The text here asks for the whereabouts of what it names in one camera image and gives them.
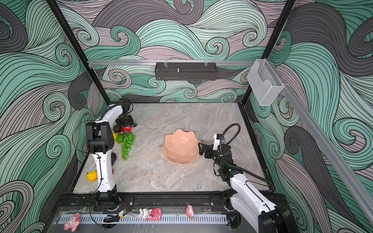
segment white rabbit toy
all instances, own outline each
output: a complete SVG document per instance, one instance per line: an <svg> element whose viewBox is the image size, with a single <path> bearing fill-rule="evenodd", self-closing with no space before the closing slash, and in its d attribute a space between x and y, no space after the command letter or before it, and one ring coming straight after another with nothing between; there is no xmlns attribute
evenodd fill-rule
<svg viewBox="0 0 373 233"><path fill-rule="evenodd" d="M139 218L144 219L144 220L146 220L147 218L151 218L150 213L152 209L148 210L147 208L144 208L144 209L139 209L139 211L140 211Z"/></svg>

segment pink bowl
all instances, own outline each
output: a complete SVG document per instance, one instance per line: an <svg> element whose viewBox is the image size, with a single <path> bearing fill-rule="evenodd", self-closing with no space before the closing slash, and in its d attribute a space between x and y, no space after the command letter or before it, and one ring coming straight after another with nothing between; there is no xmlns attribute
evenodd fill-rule
<svg viewBox="0 0 373 233"><path fill-rule="evenodd" d="M166 136L162 151L169 161L188 164L200 156L199 142L201 141L192 131L184 132L178 129L174 134Z"/></svg>

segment green fruit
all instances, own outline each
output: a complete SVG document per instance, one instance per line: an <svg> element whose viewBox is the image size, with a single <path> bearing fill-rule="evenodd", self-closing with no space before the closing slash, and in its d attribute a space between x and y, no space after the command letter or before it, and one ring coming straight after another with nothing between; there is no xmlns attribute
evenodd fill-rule
<svg viewBox="0 0 373 233"><path fill-rule="evenodd" d="M123 142L123 134L118 134L117 136L117 142L122 143Z"/></svg>

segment black frame post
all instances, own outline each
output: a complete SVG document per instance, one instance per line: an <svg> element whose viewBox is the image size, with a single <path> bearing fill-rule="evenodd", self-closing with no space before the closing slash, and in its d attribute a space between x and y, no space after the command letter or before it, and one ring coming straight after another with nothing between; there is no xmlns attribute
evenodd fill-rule
<svg viewBox="0 0 373 233"><path fill-rule="evenodd" d="M269 58L269 55L272 52L273 47L275 46L278 38L280 37L280 34L282 32L282 29L284 28L286 21L290 15L291 10L293 9L293 6L295 4L296 0L287 0L285 3L284 8L282 9L281 15L277 20L275 29L273 30L273 33L271 35L271 38L268 41L268 44L266 46L266 49L263 52L263 55L261 56L262 59ZM244 97L242 98L241 104L245 105L247 100L249 99L249 96L252 92L251 87L247 88L246 93Z"/></svg>
<svg viewBox="0 0 373 233"><path fill-rule="evenodd" d="M109 105L111 102L109 96L107 95L104 87L102 86L100 80L98 79L98 76L96 72L94 71L94 69L90 68L90 66L88 65L88 58L85 56L82 48L80 47L77 39L75 38L67 20L65 19L65 17L63 16L61 12L61 9L58 7L56 0L46 0L46 2L49 5L50 9L52 10L62 30L65 32L67 38L69 39L71 45L73 46L81 62L83 63L85 69L87 70L88 75L91 77L93 83L96 85L98 91L100 92L101 96L104 98L106 104Z"/></svg>

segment pink bear figurine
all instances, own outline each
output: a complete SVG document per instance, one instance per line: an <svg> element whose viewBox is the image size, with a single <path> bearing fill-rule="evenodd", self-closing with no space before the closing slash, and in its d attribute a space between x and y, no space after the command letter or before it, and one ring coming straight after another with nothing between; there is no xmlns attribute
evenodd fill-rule
<svg viewBox="0 0 373 233"><path fill-rule="evenodd" d="M80 214L76 213L74 216L72 216L66 223L65 227L63 228L64 230L69 230L71 229L71 232L74 232L76 228L78 227L80 223Z"/></svg>

